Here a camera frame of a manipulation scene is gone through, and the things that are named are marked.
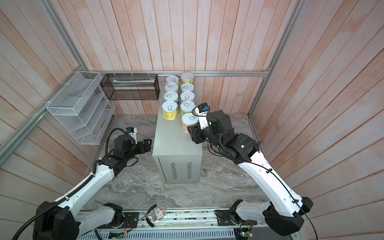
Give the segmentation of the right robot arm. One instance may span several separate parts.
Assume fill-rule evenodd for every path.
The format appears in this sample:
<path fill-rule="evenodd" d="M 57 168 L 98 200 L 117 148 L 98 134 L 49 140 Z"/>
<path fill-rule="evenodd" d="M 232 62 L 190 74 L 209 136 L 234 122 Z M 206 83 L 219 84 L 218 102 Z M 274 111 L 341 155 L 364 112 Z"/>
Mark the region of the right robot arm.
<path fill-rule="evenodd" d="M 206 142 L 209 151 L 225 157 L 248 173 L 269 198 L 267 203 L 248 203 L 237 200 L 218 219 L 242 226 L 262 222 L 281 236 L 298 232 L 313 207 L 313 201 L 292 190 L 266 160 L 261 144 L 243 133 L 237 134 L 230 117 L 223 111 L 211 112 L 207 104 L 192 110 L 198 123 L 188 131 L 196 144 Z"/>

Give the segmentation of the orange yellow label can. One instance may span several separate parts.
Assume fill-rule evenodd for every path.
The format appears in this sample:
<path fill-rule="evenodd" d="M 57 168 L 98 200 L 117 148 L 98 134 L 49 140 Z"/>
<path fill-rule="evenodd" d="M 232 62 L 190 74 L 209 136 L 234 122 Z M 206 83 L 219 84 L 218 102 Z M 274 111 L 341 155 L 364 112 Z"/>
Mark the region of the orange yellow label can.
<path fill-rule="evenodd" d="M 192 72 L 183 72 L 181 74 L 181 82 L 182 84 L 194 84 L 195 76 Z"/>

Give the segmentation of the green label can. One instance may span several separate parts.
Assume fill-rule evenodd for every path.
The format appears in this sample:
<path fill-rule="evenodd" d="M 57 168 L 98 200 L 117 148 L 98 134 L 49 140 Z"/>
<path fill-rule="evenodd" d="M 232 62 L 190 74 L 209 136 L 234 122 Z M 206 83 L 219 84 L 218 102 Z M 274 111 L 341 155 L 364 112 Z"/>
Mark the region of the green label can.
<path fill-rule="evenodd" d="M 195 103 L 192 101 L 184 101 L 180 104 L 181 114 L 182 116 L 187 113 L 191 113 L 193 109 L 196 107 Z"/>

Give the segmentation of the teal label can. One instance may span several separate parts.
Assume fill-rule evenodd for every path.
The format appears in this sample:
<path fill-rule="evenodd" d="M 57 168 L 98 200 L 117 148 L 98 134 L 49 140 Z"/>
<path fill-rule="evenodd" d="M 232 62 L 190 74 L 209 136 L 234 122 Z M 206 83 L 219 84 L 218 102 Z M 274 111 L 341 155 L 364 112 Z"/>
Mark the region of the teal label can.
<path fill-rule="evenodd" d="M 184 92 L 194 92 L 195 86 L 190 83 L 184 83 L 181 85 L 181 91 Z"/>

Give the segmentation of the light pink label can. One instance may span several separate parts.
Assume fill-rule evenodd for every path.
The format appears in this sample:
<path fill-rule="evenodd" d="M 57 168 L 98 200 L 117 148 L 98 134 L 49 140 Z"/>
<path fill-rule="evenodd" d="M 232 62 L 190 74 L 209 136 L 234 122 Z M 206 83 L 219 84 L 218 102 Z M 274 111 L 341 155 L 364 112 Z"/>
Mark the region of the light pink label can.
<path fill-rule="evenodd" d="M 194 102 L 195 101 L 195 94 L 193 92 L 182 92 L 181 95 L 180 95 L 180 98 L 181 98 L 181 102 L 185 102 L 185 101 L 190 101 L 190 102 Z"/>

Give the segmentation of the brown label can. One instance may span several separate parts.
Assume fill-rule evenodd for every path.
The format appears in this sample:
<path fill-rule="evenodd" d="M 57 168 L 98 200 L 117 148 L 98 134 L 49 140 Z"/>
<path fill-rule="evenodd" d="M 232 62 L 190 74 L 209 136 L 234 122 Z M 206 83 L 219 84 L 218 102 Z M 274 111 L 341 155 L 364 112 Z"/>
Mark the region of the brown label can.
<path fill-rule="evenodd" d="M 188 127 L 198 123 L 199 117 L 193 115 L 192 113 L 186 113 L 182 116 L 182 129 L 183 132 L 189 134 Z"/>

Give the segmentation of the blue label can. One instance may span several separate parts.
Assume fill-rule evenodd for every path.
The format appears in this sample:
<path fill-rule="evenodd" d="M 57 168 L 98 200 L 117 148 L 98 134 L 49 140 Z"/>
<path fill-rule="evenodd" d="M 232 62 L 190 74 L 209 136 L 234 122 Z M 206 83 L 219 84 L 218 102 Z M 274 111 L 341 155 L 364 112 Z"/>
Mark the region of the blue label can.
<path fill-rule="evenodd" d="M 164 101 L 173 101 L 175 103 L 179 102 L 179 94 L 177 92 L 166 92 L 164 94 Z"/>

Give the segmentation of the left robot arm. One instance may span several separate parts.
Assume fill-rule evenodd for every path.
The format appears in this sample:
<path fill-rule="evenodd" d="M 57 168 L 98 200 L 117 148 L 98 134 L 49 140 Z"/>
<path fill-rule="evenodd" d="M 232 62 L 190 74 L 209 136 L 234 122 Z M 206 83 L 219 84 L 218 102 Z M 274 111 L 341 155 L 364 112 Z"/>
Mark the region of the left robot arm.
<path fill-rule="evenodd" d="M 87 178 L 54 202 L 43 202 L 36 215 L 17 230 L 13 239 L 17 240 L 30 225 L 34 226 L 34 240 L 75 240 L 103 225 L 125 227 L 127 220 L 123 209 L 116 204 L 104 204 L 82 216 L 79 212 L 95 193 L 128 166 L 128 161 L 137 160 L 137 155 L 150 152 L 151 148 L 151 139 L 136 142 L 133 135 L 118 136 L 114 148 L 94 163 Z"/>

